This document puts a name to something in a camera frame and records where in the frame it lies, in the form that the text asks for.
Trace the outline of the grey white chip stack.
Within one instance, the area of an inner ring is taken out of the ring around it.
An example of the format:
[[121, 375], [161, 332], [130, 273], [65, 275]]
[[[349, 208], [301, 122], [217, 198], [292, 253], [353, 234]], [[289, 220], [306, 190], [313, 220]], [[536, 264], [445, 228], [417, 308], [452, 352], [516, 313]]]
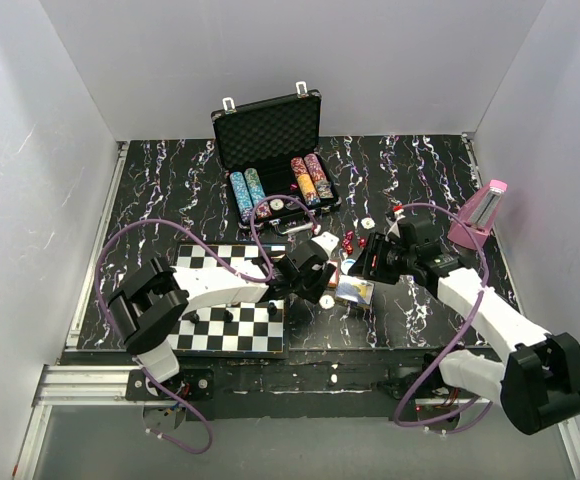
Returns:
[[364, 218], [362, 220], [362, 226], [365, 229], [372, 229], [375, 226], [375, 222], [372, 218]]

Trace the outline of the black white chess board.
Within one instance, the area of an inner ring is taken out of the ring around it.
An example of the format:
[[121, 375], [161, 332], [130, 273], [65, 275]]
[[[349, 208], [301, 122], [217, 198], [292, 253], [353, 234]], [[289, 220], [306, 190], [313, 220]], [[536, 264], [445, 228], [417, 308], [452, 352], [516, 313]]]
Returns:
[[[214, 244], [209, 248], [231, 266], [242, 270], [242, 264], [259, 255], [254, 244]], [[218, 267], [215, 259], [192, 242], [177, 247], [176, 267]], [[183, 316], [167, 340], [175, 353], [204, 357], [285, 358], [288, 341], [285, 331], [286, 301], [276, 300], [276, 313], [268, 313], [268, 302], [242, 303], [229, 307], [212, 306], [194, 312], [199, 321], [191, 322], [194, 315]], [[232, 314], [224, 321], [224, 312]]]

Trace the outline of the black poker set case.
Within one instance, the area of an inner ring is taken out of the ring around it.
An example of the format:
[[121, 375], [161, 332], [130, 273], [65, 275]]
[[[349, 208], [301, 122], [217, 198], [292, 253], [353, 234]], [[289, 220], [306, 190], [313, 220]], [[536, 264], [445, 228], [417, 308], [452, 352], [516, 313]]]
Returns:
[[301, 198], [291, 184], [291, 160], [317, 152], [321, 93], [303, 81], [289, 95], [237, 105], [230, 97], [211, 114], [215, 146], [225, 173], [253, 168], [268, 195]]

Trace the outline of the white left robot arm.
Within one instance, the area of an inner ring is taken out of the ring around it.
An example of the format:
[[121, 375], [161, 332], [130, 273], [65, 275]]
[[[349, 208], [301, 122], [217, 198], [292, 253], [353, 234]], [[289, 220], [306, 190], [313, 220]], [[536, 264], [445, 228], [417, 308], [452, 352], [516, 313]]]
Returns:
[[161, 257], [143, 265], [106, 300], [125, 350], [149, 372], [148, 387], [163, 400], [175, 398], [183, 386], [179, 363], [167, 341], [181, 317], [197, 318], [211, 307], [261, 304], [272, 317], [290, 295], [317, 303], [335, 266], [331, 255], [339, 239], [323, 233], [272, 260], [272, 278], [261, 257], [247, 260], [236, 273], [223, 267], [173, 267]]

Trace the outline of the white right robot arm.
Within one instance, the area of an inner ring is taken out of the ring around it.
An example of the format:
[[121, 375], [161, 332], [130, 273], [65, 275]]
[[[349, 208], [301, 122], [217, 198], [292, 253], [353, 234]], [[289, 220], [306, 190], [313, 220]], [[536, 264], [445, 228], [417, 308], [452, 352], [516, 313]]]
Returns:
[[429, 221], [400, 220], [388, 234], [371, 234], [349, 273], [390, 285], [412, 277], [460, 314], [464, 326], [479, 332], [499, 357], [491, 361], [450, 342], [427, 357], [400, 408], [423, 386], [439, 398], [456, 388], [485, 398], [526, 435], [580, 415], [579, 342], [531, 322], [483, 285], [460, 255], [443, 251]]

